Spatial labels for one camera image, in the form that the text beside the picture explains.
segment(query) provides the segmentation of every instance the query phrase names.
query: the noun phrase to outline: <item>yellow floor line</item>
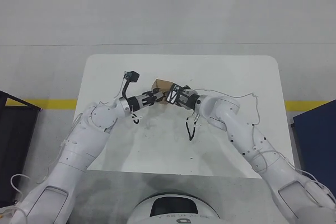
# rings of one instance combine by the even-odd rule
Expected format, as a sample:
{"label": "yellow floor line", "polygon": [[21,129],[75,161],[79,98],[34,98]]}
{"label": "yellow floor line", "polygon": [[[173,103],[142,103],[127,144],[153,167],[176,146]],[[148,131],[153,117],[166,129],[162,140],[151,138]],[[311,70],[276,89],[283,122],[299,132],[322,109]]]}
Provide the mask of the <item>yellow floor line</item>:
{"label": "yellow floor line", "polygon": [[324,105],[328,103],[328,101],[308,101],[308,100],[300,100],[300,101],[285,101],[285,109],[286,111],[308,111],[312,110],[316,107]]}
{"label": "yellow floor line", "polygon": [[[26,102],[41,107],[42,109],[74,110],[77,99],[24,99]],[[21,103],[8,99],[7,106],[22,106]]]}
{"label": "yellow floor line", "polygon": [[[74,110],[76,108],[77,99],[24,99],[25,101],[39,106],[43,109],[56,109],[56,110]],[[328,101],[285,101],[286,111],[308,111]],[[8,99],[7,106],[21,106],[19,102]]]}

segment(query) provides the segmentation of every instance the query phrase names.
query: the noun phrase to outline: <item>gray floor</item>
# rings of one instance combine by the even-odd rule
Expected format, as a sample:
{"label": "gray floor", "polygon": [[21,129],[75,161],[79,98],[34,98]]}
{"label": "gray floor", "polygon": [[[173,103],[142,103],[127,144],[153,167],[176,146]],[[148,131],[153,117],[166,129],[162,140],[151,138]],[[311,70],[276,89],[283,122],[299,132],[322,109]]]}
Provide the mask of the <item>gray floor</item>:
{"label": "gray floor", "polygon": [[[85,61],[99,53],[271,55],[279,64],[285,100],[333,100],[336,1],[0,1],[0,89],[21,98],[77,98]],[[288,112],[287,119],[298,113]],[[73,114],[72,110],[45,110],[40,114],[24,174],[34,179],[44,175],[70,128]],[[120,184],[116,187],[127,187],[124,180],[130,178],[143,183],[134,174],[99,175],[97,178],[109,175],[107,178],[116,179]],[[187,178],[189,186],[207,186],[215,181],[179,178]],[[83,187],[91,187],[91,181],[87,179]],[[96,185],[107,191],[110,188],[106,184],[102,181]],[[26,194],[34,185],[23,181],[20,188]],[[142,184],[140,190],[136,196],[130,194],[132,202],[154,188]],[[73,219],[93,221],[96,213],[100,223],[107,223],[106,217],[120,223],[127,219],[132,205],[123,206],[126,198],[117,199],[117,204],[108,196],[106,202],[98,199],[110,192],[83,192],[83,197],[94,196],[82,209],[96,202],[100,207],[83,210],[87,215],[76,207]],[[229,195],[220,193],[220,197]],[[217,207],[224,214],[235,211]]]}

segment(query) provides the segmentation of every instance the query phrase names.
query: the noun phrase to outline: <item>blue panel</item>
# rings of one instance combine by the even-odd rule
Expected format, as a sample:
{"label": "blue panel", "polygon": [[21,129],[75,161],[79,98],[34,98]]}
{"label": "blue panel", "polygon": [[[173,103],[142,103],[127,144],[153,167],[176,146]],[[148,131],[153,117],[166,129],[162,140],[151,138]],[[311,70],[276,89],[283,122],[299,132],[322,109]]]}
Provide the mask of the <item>blue panel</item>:
{"label": "blue panel", "polygon": [[336,197],[336,100],[293,119],[304,169]]}

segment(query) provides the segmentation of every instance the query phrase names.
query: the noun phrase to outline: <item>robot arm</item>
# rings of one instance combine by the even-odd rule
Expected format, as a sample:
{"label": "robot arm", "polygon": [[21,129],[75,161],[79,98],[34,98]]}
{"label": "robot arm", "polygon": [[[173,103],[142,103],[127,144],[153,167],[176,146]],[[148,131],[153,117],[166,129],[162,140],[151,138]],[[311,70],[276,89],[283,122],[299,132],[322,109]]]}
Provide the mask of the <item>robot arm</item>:
{"label": "robot arm", "polygon": [[237,116],[239,106],[230,97],[202,95],[192,109],[227,132],[230,142],[265,180],[289,223],[336,223],[336,204],[327,190],[297,172],[252,122]]}
{"label": "robot arm", "polygon": [[52,172],[16,205],[25,216],[16,212],[10,223],[67,222],[75,203],[76,187],[89,165],[104,149],[116,121],[163,99],[164,95],[158,89],[127,98],[128,83],[136,82],[138,76],[135,72],[125,74],[124,97],[116,99],[112,105],[92,103],[78,116]]}

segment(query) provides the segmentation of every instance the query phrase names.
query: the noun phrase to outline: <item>white table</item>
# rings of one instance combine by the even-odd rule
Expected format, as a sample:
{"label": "white table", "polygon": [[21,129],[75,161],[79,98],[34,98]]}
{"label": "white table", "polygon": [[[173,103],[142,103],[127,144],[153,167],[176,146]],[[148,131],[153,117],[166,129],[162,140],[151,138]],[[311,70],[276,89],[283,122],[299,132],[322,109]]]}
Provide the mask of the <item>white table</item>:
{"label": "white table", "polygon": [[[269,56],[230,55],[106,55],[89,57],[82,78],[75,116],[92,101],[110,101],[119,91],[124,71],[141,76],[127,96],[150,90],[155,79],[181,86],[207,88],[230,95],[259,96],[258,128],[273,146],[293,161],[279,69]],[[245,97],[240,114],[257,121],[255,99]],[[117,123],[90,170],[259,178],[227,140],[226,133],[199,120],[189,141],[185,119],[192,112],[172,105],[138,111],[136,125],[126,118]]]}

